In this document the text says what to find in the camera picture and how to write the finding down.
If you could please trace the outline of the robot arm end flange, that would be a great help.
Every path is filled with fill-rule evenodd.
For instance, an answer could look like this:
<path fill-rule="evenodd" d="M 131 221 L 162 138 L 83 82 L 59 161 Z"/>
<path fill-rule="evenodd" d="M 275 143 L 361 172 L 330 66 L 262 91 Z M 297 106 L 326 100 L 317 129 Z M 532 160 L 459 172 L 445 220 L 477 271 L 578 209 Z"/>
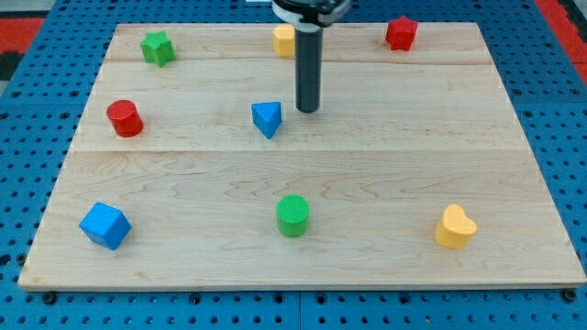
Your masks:
<path fill-rule="evenodd" d="M 338 22 L 351 0 L 272 0 L 273 13 L 295 29 L 310 33 Z"/>

